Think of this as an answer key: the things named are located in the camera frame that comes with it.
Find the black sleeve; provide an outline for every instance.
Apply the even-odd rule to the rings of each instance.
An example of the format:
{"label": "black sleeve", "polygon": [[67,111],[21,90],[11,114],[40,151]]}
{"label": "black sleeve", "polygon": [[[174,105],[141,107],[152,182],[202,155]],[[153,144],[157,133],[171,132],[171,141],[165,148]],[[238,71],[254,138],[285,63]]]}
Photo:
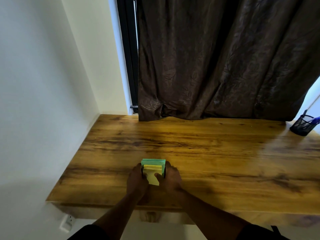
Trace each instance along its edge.
{"label": "black sleeve", "polygon": [[289,240],[288,238],[257,225],[247,225],[239,233],[236,240]]}
{"label": "black sleeve", "polygon": [[86,225],[73,234],[68,240],[92,239],[92,240],[110,240],[108,235],[101,227],[96,225]]}

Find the brown curtain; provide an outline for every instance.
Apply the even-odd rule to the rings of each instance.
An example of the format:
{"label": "brown curtain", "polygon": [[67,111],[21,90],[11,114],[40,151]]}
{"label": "brown curtain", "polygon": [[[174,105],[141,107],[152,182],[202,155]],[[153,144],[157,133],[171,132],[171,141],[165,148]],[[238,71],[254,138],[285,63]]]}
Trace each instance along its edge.
{"label": "brown curtain", "polygon": [[137,0],[140,121],[291,121],[320,74],[320,0]]}

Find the black mesh pen holder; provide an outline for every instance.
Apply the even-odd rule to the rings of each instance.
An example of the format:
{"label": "black mesh pen holder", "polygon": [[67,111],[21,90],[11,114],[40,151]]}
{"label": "black mesh pen holder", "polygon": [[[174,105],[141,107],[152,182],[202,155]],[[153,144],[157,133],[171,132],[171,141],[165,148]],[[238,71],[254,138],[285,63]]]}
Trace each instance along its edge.
{"label": "black mesh pen holder", "polygon": [[290,131],[299,136],[306,136],[310,131],[313,130],[313,128],[316,127],[316,125],[319,124],[319,122],[312,123],[312,119],[314,117],[306,115],[306,112],[307,111],[305,110],[298,120],[290,127]]}

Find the sticky note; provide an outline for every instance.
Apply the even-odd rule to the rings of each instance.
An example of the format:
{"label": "sticky note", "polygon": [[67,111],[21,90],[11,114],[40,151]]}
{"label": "sticky note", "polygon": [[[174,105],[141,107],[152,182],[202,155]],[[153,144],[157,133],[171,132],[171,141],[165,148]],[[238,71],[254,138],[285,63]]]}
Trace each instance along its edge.
{"label": "sticky note", "polygon": [[155,173],[162,173],[161,165],[143,165],[143,173],[146,173],[146,178],[149,181],[149,184],[159,185],[159,181],[155,177]]}
{"label": "sticky note", "polygon": [[160,165],[162,166],[161,173],[162,176],[165,176],[165,167],[166,167],[166,160],[165,159],[142,159],[141,165]]}

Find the forearm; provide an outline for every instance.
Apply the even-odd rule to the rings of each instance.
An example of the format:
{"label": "forearm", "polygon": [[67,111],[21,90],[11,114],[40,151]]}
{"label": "forearm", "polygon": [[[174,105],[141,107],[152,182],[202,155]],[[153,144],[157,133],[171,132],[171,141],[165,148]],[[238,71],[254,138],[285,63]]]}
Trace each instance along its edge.
{"label": "forearm", "polygon": [[119,240],[140,197],[138,193],[127,194],[93,224],[101,227],[110,240]]}
{"label": "forearm", "polygon": [[208,239],[235,240],[249,222],[207,204],[187,191],[170,192]]}

